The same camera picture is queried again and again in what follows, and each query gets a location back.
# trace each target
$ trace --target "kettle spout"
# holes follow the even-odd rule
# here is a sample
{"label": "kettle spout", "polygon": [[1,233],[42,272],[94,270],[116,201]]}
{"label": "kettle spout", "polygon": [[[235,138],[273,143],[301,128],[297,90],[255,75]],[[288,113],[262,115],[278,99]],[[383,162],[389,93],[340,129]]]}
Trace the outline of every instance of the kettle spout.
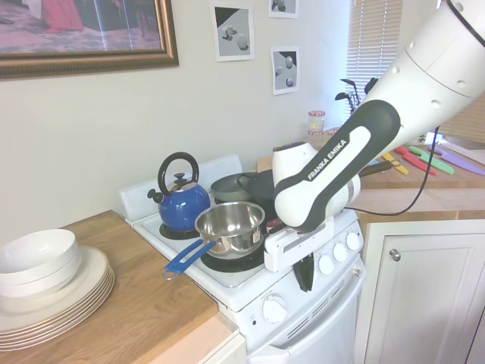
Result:
{"label": "kettle spout", "polygon": [[149,199],[153,199],[153,201],[155,201],[155,203],[160,203],[163,199],[164,199],[164,195],[163,193],[160,193],[160,192],[155,192],[154,189],[151,189],[147,195],[146,195]]}

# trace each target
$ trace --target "franka emika robot arm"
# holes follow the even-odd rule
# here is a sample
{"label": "franka emika robot arm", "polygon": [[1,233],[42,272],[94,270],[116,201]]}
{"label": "franka emika robot arm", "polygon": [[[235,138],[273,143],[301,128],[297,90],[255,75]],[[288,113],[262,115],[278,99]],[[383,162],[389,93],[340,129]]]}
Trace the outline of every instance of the franka emika robot arm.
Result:
{"label": "franka emika robot arm", "polygon": [[446,0],[329,142],[274,150],[274,204],[309,233],[360,191],[372,159],[441,125],[485,90],[485,0]]}

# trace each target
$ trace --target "white plate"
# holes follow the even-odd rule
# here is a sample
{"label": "white plate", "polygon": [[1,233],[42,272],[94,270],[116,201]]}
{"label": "white plate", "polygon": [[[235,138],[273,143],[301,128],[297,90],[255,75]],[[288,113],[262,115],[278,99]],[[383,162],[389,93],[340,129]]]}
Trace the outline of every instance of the white plate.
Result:
{"label": "white plate", "polygon": [[45,334],[41,337],[23,342],[22,344],[10,345],[10,346],[1,346],[0,352],[21,350],[21,349],[26,349],[28,347],[33,347],[33,346],[39,345],[41,343],[45,343],[46,341],[49,341],[49,340],[63,334],[64,332],[69,331],[70,329],[72,329],[73,327],[75,327],[76,325],[78,325],[79,323],[84,321],[85,319],[87,319],[91,314],[93,314],[103,304],[103,302],[108,298],[109,293],[113,289],[113,286],[114,286],[114,275],[112,276],[111,283],[107,286],[107,290],[105,291],[105,294],[101,295],[99,300],[96,301],[93,304],[93,306],[91,306],[87,310],[81,312],[80,315],[77,316],[76,318],[73,318],[72,321],[68,322],[64,326],[59,326],[56,329],[53,329],[52,331],[50,331],[49,333],[47,333],[47,334]]}
{"label": "white plate", "polygon": [[[5,306],[12,309],[13,307],[11,305],[3,305],[3,307],[0,307],[0,333],[6,334],[12,331],[22,330],[31,325],[52,319],[54,316],[68,310],[81,301],[96,287],[105,275],[106,267],[108,267],[108,259],[104,253],[95,248],[81,246],[80,251],[83,254],[83,262],[71,282],[58,292],[40,297],[38,300],[26,300],[28,302],[24,304],[25,306],[32,304],[32,306],[42,308],[28,313],[15,313],[5,310]],[[79,284],[77,278],[85,275],[86,270],[88,271],[86,279]]]}
{"label": "white plate", "polygon": [[111,268],[108,267],[108,269],[105,272],[105,275],[103,276],[103,279],[99,282],[99,284],[86,296],[84,297],[81,301],[79,301],[76,305],[70,307],[68,310],[60,313],[59,315],[54,316],[53,318],[49,320],[45,320],[42,323],[36,324],[29,326],[28,328],[25,328],[20,331],[12,331],[8,334],[0,334],[0,343],[4,341],[10,341],[12,338],[18,338],[20,336],[27,336],[32,333],[36,333],[39,331],[43,331],[46,328],[51,328],[53,325],[57,325],[59,322],[64,321],[67,317],[71,317],[73,314],[76,312],[79,312],[81,309],[84,309],[86,306],[88,306],[95,298],[98,296],[99,292],[103,291],[108,283],[108,281],[111,279],[111,275],[114,273],[112,272]]}
{"label": "white plate", "polygon": [[44,328],[39,329],[38,331],[32,331],[25,335],[21,335],[18,337],[10,337],[7,341],[0,340],[0,350],[3,348],[9,348],[12,346],[20,346],[24,344],[31,343],[32,341],[43,339],[48,337],[53,332],[58,332],[64,328],[70,328],[71,323],[75,322],[79,317],[84,315],[86,312],[91,312],[92,308],[97,306],[100,301],[104,301],[106,297],[111,292],[114,283],[114,273],[109,268],[108,269],[108,276],[107,279],[102,287],[100,287],[100,291],[96,293],[95,296],[92,297],[91,301],[89,301],[85,306],[78,308],[77,311],[72,312],[70,315],[67,315],[62,320],[59,320],[52,325],[47,325]]}

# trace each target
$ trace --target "white cabinet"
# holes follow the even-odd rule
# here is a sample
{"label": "white cabinet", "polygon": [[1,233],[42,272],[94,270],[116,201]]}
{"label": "white cabinet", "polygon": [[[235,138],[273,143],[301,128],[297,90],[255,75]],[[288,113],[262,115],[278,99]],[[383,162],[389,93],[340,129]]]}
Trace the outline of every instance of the white cabinet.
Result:
{"label": "white cabinet", "polygon": [[246,364],[246,341],[240,334],[216,352],[205,364]]}
{"label": "white cabinet", "polygon": [[485,359],[485,318],[483,317],[478,325],[475,339],[471,345],[470,355],[468,356],[467,364],[483,364]]}
{"label": "white cabinet", "polygon": [[465,364],[485,306],[485,221],[371,224],[366,238],[355,364]]}

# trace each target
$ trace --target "cabinet door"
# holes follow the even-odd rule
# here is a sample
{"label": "cabinet door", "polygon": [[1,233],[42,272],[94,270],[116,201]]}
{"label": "cabinet door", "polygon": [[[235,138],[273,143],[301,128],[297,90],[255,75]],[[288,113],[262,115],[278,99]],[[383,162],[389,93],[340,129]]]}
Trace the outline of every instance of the cabinet door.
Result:
{"label": "cabinet door", "polygon": [[483,234],[385,237],[365,363],[463,364],[484,263]]}
{"label": "cabinet door", "polygon": [[478,326],[477,333],[470,349],[467,364],[483,364],[485,360],[485,318],[483,317]]}
{"label": "cabinet door", "polygon": [[246,341],[240,334],[224,345],[205,364],[246,364]]}

